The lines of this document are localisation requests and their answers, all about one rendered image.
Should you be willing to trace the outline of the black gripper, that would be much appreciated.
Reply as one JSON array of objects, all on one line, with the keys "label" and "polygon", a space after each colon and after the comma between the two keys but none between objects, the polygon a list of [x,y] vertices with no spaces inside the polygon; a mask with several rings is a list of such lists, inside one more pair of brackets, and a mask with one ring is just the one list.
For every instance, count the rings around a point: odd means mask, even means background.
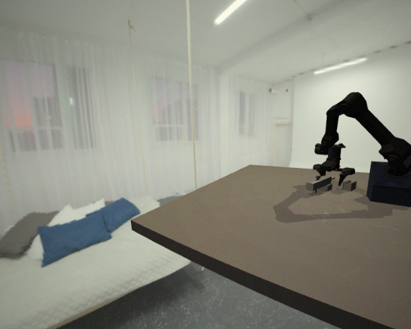
[{"label": "black gripper", "polygon": [[[347,175],[353,175],[353,174],[355,173],[355,169],[353,169],[353,168],[347,168],[347,167],[346,167],[346,168],[344,168],[344,169],[340,169],[340,160],[341,160],[340,157],[331,157],[331,156],[328,156],[328,158],[329,158],[329,160],[334,160],[334,159],[336,159],[336,160],[337,160],[337,163],[338,163],[338,168],[337,168],[337,170],[332,170],[332,171],[342,171],[342,173],[340,174],[340,179],[339,179],[339,183],[338,183],[339,186],[342,184],[343,180],[346,178]],[[321,164],[315,164],[315,165],[313,165],[313,168],[312,168],[312,169],[313,169],[313,170],[317,170],[317,172],[319,172],[321,176],[324,176],[324,175],[325,175],[325,172],[326,172],[326,171],[322,171],[322,170],[321,170]]]}]

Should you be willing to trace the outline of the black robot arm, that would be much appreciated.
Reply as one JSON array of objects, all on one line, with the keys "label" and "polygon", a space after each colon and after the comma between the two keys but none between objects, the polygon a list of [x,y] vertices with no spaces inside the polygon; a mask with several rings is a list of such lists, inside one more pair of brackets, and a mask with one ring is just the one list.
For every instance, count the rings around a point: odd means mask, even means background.
[{"label": "black robot arm", "polygon": [[[368,109],[366,99],[359,92],[349,93],[343,100],[327,110],[326,131],[321,143],[315,145],[314,152],[317,155],[340,157],[341,148],[337,133],[339,115],[355,118],[375,140],[381,145],[379,154],[387,159],[384,165],[389,178],[408,178],[411,169],[411,145],[404,139],[394,137],[393,134],[375,117]],[[330,172],[337,170],[337,160],[329,160],[321,164],[321,170]]]}]

